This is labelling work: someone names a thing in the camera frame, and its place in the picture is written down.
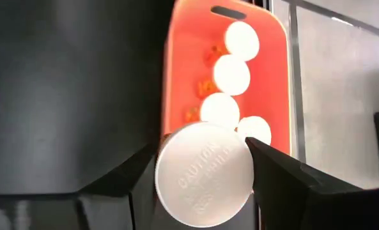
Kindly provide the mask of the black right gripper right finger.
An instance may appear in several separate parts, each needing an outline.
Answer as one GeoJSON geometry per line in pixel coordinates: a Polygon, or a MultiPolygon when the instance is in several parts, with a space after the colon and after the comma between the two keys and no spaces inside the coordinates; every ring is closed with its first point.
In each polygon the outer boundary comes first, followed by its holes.
{"type": "Polygon", "coordinates": [[[356,187],[255,138],[245,142],[267,229],[379,229],[379,188],[356,187]]]}

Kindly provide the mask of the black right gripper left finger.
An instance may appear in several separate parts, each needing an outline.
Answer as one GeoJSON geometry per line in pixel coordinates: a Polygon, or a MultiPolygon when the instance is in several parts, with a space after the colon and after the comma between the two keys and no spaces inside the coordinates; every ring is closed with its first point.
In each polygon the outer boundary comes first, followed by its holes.
{"type": "Polygon", "coordinates": [[[158,150],[146,145],[75,192],[0,195],[0,229],[151,229],[158,150]]]}

